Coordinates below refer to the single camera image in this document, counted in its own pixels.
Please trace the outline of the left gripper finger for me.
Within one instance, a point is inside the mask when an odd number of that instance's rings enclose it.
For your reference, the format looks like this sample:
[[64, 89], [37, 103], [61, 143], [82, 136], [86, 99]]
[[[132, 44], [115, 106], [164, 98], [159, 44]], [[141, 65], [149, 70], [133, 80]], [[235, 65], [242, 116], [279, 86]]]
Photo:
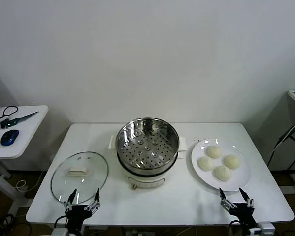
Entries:
[[95, 213], [100, 207], [100, 196], [99, 196], [99, 188], [97, 189], [94, 199], [91, 203], [89, 203], [84, 210], [90, 213]]
[[74, 191], [69, 195], [69, 198], [67, 201], [64, 201], [63, 205], [65, 208], [65, 212], [71, 211], [73, 206], [73, 200], [76, 196], [77, 189], [74, 189]]

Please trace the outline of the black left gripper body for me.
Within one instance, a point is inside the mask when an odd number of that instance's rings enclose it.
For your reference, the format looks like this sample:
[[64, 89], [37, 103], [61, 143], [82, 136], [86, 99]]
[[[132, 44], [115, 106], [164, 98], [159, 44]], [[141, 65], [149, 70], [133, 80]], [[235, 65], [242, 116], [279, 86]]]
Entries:
[[67, 218], [66, 228], [70, 234], [76, 236], [82, 235], [81, 230], [83, 222], [92, 216], [92, 212], [84, 208], [84, 205], [77, 205], [65, 211], [65, 216]]

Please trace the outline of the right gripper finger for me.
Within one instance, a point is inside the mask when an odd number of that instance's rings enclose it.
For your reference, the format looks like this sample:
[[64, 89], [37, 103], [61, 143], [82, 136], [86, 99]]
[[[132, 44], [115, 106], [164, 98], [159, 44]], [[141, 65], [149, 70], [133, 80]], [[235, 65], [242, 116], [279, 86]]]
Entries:
[[239, 188], [239, 191], [245, 201], [244, 203], [239, 203], [239, 206], [243, 209], [254, 209], [254, 199], [250, 198], [242, 188]]
[[223, 190], [221, 188], [219, 188], [219, 192], [220, 192], [220, 198], [221, 198], [221, 206], [227, 211], [227, 212], [231, 212], [232, 210], [235, 210], [237, 208], [237, 205], [235, 205], [234, 203], [232, 203], [231, 201], [229, 201]]

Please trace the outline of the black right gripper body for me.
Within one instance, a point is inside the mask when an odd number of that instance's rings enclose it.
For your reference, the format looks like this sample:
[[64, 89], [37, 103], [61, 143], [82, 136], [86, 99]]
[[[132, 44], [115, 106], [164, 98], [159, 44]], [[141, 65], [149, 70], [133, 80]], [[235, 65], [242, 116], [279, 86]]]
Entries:
[[238, 218], [242, 229], [255, 228], [257, 223], [253, 218], [254, 207], [248, 207], [247, 203], [234, 203], [234, 205], [229, 213]]

